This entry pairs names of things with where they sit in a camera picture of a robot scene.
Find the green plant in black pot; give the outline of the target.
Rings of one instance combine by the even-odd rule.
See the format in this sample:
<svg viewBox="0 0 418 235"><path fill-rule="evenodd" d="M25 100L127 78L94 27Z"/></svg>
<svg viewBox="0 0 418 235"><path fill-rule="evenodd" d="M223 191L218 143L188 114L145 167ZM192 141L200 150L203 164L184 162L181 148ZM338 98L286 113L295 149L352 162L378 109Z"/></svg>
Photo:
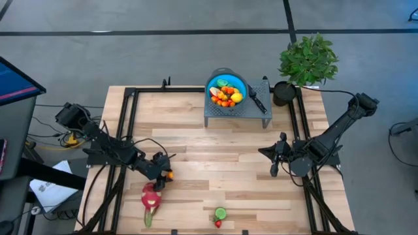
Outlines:
<svg viewBox="0 0 418 235"><path fill-rule="evenodd" d="M333 43L319 33L302 37L302 40L288 45L280 54L280 76L287 78L278 82L273 89L273 103L285 106L297 95L296 87L324 84L333 80L338 73L338 56L331 46Z"/></svg>

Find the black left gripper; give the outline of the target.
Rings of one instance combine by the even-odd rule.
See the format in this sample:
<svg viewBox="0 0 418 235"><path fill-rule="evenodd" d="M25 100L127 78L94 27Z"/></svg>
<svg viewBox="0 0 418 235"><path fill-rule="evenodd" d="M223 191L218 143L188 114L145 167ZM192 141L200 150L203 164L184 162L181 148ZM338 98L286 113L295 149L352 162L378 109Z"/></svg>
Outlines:
<svg viewBox="0 0 418 235"><path fill-rule="evenodd" d="M170 182L170 179L167 177L169 172L173 172L170 163L157 165L157 170L153 175L153 180L155 181L153 184L154 191L162 191L166 184Z"/></svg>

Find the blue collapsible colander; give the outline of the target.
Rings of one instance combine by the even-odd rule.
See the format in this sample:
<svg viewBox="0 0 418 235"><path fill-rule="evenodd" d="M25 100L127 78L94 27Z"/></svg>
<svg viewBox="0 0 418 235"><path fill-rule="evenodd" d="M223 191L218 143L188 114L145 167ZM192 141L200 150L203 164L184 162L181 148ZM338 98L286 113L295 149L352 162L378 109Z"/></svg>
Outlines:
<svg viewBox="0 0 418 235"><path fill-rule="evenodd" d="M228 88L232 87L239 89L240 93L243 94L244 99L240 102L240 103L235 103L234 107L222 107L218 106L216 102L212 102L211 100L211 95L209 94L209 89L211 87L217 87L218 89L221 90L221 87L218 87L216 84L217 79L224 79L226 81L228 81ZM231 95L228 94L228 92L224 93L228 96L228 100L227 102L230 103L231 100ZM243 77L241 77L241 75L235 73L233 70L229 69L229 68L219 68L216 69L215 71L212 72L211 76L209 77L209 79L207 80L207 83L205 85L205 95L206 95L206 99L209 101L210 104L214 104L217 107L226 109L226 108L238 108L239 106L242 106L244 104L244 101L247 99L248 96L248 84L245 81L245 79L243 79Z"/></svg>

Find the black kitchen knife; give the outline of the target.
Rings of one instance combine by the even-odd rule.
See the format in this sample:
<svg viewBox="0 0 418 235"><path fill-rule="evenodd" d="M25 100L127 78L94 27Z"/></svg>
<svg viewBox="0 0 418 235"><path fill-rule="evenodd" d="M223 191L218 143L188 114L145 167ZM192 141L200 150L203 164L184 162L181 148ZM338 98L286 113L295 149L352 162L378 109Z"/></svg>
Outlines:
<svg viewBox="0 0 418 235"><path fill-rule="evenodd" d="M262 102L257 98L256 91L251 86L248 86L248 92L249 92L249 97L255 102L255 104L260 109L260 111L263 114L266 114L267 113L267 109L264 107L264 105L262 104Z"/></svg>

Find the grey equipment base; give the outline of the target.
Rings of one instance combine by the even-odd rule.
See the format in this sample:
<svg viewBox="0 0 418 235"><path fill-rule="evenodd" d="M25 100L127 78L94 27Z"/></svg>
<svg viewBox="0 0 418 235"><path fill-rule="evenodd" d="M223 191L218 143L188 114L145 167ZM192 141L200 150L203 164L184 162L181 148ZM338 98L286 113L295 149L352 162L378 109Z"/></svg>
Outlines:
<svg viewBox="0 0 418 235"><path fill-rule="evenodd" d="M389 129L391 136L398 136L405 132L412 132L418 138L418 117L411 121L395 123Z"/></svg>

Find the grey perforated metal shelf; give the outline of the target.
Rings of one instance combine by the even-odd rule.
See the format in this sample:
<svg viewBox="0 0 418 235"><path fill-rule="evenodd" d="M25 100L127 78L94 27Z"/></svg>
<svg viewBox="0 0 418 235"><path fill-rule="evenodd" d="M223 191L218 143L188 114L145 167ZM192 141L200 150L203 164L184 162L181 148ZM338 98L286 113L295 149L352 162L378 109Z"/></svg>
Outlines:
<svg viewBox="0 0 418 235"><path fill-rule="evenodd" d="M242 102L233 107L218 106L211 100L209 89L205 90L204 98L204 126L208 126L209 118L244 118L261 119L263 128L267 128L272 119L272 104L270 97L270 83L268 79L248 80L249 86L256 92L256 98L267 109L264 114L256 102L247 96Z"/></svg>

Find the grey desk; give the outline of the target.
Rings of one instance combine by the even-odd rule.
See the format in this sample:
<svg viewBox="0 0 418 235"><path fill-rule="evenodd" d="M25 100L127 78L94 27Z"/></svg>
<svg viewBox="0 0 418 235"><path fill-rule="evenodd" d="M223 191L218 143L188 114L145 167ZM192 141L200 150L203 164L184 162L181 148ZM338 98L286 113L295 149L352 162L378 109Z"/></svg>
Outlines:
<svg viewBox="0 0 418 235"><path fill-rule="evenodd" d="M0 139L7 141L0 181L14 178L18 171L35 103L32 97L0 106Z"/></svg>

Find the pink dragon fruit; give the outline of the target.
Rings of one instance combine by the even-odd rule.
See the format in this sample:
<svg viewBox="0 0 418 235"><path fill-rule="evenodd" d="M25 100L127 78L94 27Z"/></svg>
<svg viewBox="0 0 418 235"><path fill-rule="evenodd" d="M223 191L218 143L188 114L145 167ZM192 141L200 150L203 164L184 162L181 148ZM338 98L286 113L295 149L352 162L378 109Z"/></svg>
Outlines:
<svg viewBox="0 0 418 235"><path fill-rule="evenodd" d="M144 206L144 224L146 228L152 226L153 217L161 204L161 191L154 189L153 183L147 183L141 194L141 201Z"/></svg>

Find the smartphone with pink edge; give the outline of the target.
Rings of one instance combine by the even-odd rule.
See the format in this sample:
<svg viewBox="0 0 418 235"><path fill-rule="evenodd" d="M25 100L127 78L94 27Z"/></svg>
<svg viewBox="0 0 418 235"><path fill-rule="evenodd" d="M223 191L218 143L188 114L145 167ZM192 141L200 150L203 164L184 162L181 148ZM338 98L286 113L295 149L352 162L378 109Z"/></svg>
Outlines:
<svg viewBox="0 0 418 235"><path fill-rule="evenodd" d="M6 155L6 151L7 151L7 140L5 139L0 139L0 174L3 171L3 165L5 162L5 155Z"/></svg>

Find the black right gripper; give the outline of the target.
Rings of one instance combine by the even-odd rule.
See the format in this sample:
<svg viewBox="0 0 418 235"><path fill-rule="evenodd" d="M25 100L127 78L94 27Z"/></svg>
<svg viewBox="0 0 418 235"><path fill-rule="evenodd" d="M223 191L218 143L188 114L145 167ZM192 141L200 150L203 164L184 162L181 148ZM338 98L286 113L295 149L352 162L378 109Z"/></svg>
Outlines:
<svg viewBox="0 0 418 235"><path fill-rule="evenodd" d="M287 143L287 135L280 133L280 140L273 146L259 148L258 151L270 159L272 166L270 168L270 175L276 177L278 175L278 165L287 159L291 151L290 145Z"/></svg>

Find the monitor with blue screen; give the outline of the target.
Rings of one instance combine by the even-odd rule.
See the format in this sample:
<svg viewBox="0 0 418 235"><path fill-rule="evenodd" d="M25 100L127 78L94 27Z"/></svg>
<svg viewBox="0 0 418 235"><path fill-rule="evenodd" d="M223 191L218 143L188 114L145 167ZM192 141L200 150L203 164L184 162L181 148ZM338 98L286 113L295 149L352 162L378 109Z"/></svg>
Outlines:
<svg viewBox="0 0 418 235"><path fill-rule="evenodd" d="M0 56L0 106L45 93L45 87Z"/></svg>

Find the white paper sheet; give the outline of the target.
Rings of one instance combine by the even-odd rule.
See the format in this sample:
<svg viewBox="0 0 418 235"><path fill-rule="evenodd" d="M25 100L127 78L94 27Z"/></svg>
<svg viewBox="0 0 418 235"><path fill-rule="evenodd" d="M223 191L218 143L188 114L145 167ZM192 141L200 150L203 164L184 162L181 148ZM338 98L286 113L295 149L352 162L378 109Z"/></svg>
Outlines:
<svg viewBox="0 0 418 235"><path fill-rule="evenodd" d="M56 209L78 191L78 189L64 187L42 180L31 180L29 186L39 201L39 208L46 213Z"/></svg>

